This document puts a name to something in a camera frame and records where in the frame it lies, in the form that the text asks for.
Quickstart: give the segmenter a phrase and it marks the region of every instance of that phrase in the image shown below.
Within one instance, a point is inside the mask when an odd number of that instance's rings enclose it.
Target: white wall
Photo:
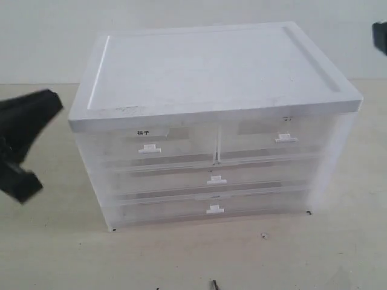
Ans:
[[[78,83],[98,31],[296,21],[349,78],[387,77],[381,0],[1,0],[0,83]]]

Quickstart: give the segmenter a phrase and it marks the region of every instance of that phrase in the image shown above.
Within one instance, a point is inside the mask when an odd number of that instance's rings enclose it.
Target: white lid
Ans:
[[[93,131],[354,112],[361,100],[292,22],[143,30],[97,40],[69,120]]]

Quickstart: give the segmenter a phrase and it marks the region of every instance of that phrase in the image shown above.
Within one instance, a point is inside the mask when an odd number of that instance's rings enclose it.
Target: drawer front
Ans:
[[[101,198],[195,188],[220,188],[228,185],[266,181],[311,179],[318,167],[317,158],[218,166],[202,169],[166,169],[144,172],[90,173],[91,182]]]
[[[222,125],[220,160],[267,159],[319,153],[335,116],[273,118]]]
[[[169,164],[212,162],[216,126],[117,130],[77,134],[86,166],[97,169],[157,168]]]
[[[160,222],[188,217],[227,216],[228,214],[259,213],[264,210],[306,210],[308,193],[294,191],[248,196],[230,196],[207,200],[188,199],[156,203],[102,207],[110,227],[136,222]]]

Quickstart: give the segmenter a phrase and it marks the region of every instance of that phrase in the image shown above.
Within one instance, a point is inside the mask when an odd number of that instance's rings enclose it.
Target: white drawer pull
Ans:
[[[219,205],[210,205],[210,209],[206,213],[224,213],[224,208],[220,208]]]
[[[227,183],[227,180],[226,179],[222,179],[222,176],[220,176],[220,175],[218,175],[218,176],[211,176],[211,180],[207,181],[208,185],[211,185],[211,184],[225,184],[225,183]]]
[[[144,149],[140,149],[138,152],[140,154],[161,153],[161,148],[156,148],[156,144],[146,144]]]
[[[290,136],[290,134],[278,134],[278,139],[275,139],[276,143],[289,143],[298,142],[296,137]]]

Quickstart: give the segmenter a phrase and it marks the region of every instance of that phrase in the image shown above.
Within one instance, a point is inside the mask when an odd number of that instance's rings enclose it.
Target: storage cabinet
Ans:
[[[362,96],[292,22],[100,36],[69,122],[109,230],[317,210]]]

